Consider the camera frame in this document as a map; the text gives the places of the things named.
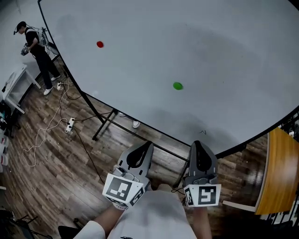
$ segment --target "red dot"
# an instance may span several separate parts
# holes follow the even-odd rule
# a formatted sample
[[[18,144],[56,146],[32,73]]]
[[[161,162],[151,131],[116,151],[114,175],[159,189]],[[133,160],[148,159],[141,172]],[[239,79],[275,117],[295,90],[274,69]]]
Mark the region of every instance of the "red dot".
[[[97,46],[102,48],[102,47],[104,47],[104,43],[103,42],[97,42]]]

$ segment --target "white sneaker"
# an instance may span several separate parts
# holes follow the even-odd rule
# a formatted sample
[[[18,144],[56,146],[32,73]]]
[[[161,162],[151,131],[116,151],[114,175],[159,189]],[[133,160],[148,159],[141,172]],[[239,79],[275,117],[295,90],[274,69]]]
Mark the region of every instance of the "white sneaker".
[[[51,90],[53,89],[53,86],[50,89],[46,89],[43,93],[43,95],[47,95],[51,92]]]
[[[118,116],[119,116],[119,117],[125,117],[126,115],[123,114],[122,112],[118,112]]]
[[[51,81],[55,81],[56,79],[58,79],[58,78],[60,78],[61,77],[61,75],[59,75],[59,76],[57,76],[57,77],[52,77],[51,78]]]
[[[140,126],[140,122],[139,121],[133,121],[133,128],[136,129]]]

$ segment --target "white cable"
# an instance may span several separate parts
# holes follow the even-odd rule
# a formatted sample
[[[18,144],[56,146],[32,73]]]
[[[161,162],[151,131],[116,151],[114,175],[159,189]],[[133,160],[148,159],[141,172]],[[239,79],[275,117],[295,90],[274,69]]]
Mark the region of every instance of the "white cable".
[[[59,101],[59,107],[57,108],[57,110],[56,110],[56,112],[55,112],[55,115],[54,115],[54,117],[51,119],[51,121],[50,121],[50,123],[48,124],[47,128],[46,128],[46,129],[40,128],[40,129],[38,130],[37,135],[36,135],[36,144],[33,145],[33,146],[32,146],[30,149],[28,149],[28,150],[23,149],[22,155],[23,155],[23,158],[25,159],[25,161],[26,161],[26,163],[27,163],[27,165],[28,165],[29,167],[34,167],[34,166],[36,165],[36,148],[39,148],[39,147],[44,143],[44,141],[46,140],[46,131],[48,131],[48,130],[50,130],[50,129],[53,129],[53,128],[55,128],[55,127],[57,127],[57,126],[59,125],[59,123],[60,123],[62,120],[66,120],[66,121],[67,121],[67,118],[62,118],[62,119],[61,119],[55,126],[49,128],[49,127],[50,127],[50,124],[52,123],[53,119],[56,117],[57,112],[58,112],[58,110],[59,110],[60,107],[61,107],[60,104],[61,104],[61,101],[62,101],[64,95],[66,94],[66,92],[67,92],[67,91],[69,90],[69,88],[70,88],[70,86],[69,86],[68,84],[67,84],[67,86],[68,86],[67,90],[63,93],[63,95],[62,95],[62,97],[61,97],[61,99],[60,99],[60,101]],[[44,136],[43,136],[43,141],[42,141],[41,144],[38,146],[38,145],[37,145],[37,138],[38,138],[38,135],[39,135],[39,131],[40,131],[40,130],[44,130]],[[27,162],[27,160],[26,160],[26,158],[24,157],[24,151],[29,152],[32,148],[34,148],[34,160],[35,160],[35,163],[34,163],[34,165],[29,165],[28,162]]]

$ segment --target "person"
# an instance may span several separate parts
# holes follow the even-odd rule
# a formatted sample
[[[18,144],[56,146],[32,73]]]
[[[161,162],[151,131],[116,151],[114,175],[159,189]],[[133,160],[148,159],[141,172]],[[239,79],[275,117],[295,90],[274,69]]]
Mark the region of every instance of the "person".
[[[193,230],[185,210],[171,187],[161,184],[148,190],[125,211],[113,205],[89,221],[74,239],[211,239],[206,207],[193,209]]]
[[[27,51],[35,57],[39,70],[41,71],[41,74],[43,76],[43,81],[46,86],[46,90],[43,94],[49,94],[53,89],[51,81],[54,81],[61,77],[59,71],[57,70],[56,66],[52,62],[47,52],[45,51],[45,47],[39,45],[39,38],[36,31],[34,31],[30,27],[27,27],[27,24],[24,21],[21,21],[17,25],[16,31],[19,32],[19,34],[25,33],[26,41],[29,46]]]
[[[125,117],[126,115],[123,114],[122,112],[118,112],[118,116],[119,117]],[[133,120],[133,125],[132,126],[133,126],[134,129],[136,129],[136,128],[138,128],[140,126],[140,122],[139,121],[137,121],[137,120],[135,120],[135,119],[133,119],[131,117],[129,117],[129,118]]]

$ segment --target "wooden floor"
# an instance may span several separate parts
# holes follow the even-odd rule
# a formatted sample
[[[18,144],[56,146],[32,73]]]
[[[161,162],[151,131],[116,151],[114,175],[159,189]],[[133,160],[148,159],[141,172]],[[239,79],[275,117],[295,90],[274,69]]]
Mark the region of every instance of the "wooden floor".
[[[72,84],[67,93],[72,98],[79,96]],[[60,238],[57,231],[59,225],[74,227],[74,218],[79,218],[80,223],[85,224],[109,206],[109,202],[101,194],[103,184],[79,137],[74,130],[66,134],[64,123],[47,131],[46,141],[36,149],[35,167],[29,167],[22,157],[22,150],[35,144],[38,129],[46,128],[54,116],[60,96],[61,91],[57,89],[53,89],[48,96],[43,96],[43,90],[35,87],[30,90],[21,104],[26,112],[19,118],[21,129],[14,131],[14,138],[8,147],[9,166],[0,175],[0,185],[7,187],[6,200],[16,217],[21,218],[26,214],[38,216],[30,227],[53,238]],[[100,113],[111,111],[111,108],[92,98],[91,101]],[[64,96],[61,108],[62,117],[68,120],[70,117],[78,120],[93,116],[82,97],[71,100]],[[60,116],[57,114],[51,126],[56,125],[59,120]],[[133,129],[132,120],[126,117],[116,115],[114,120],[182,157],[186,158],[188,155],[187,146],[145,125],[141,124],[139,128]],[[90,152],[102,180],[105,180],[122,151],[142,140],[108,124],[99,134],[99,140],[93,141],[92,136],[100,125],[100,121],[94,117],[77,121],[74,126]],[[43,132],[40,132],[38,144],[42,137]],[[24,153],[31,165],[34,163],[33,151]],[[221,202],[230,200],[255,205],[263,180],[266,151],[267,136],[264,136],[250,143],[241,153],[219,159]],[[184,165],[184,161],[155,148],[149,177],[156,185],[161,182],[172,185],[178,180]],[[192,223],[191,211],[186,208],[188,219]],[[233,209],[221,203],[218,207],[209,207],[208,211],[213,235],[233,230],[235,225],[230,222],[253,216],[252,212]]]

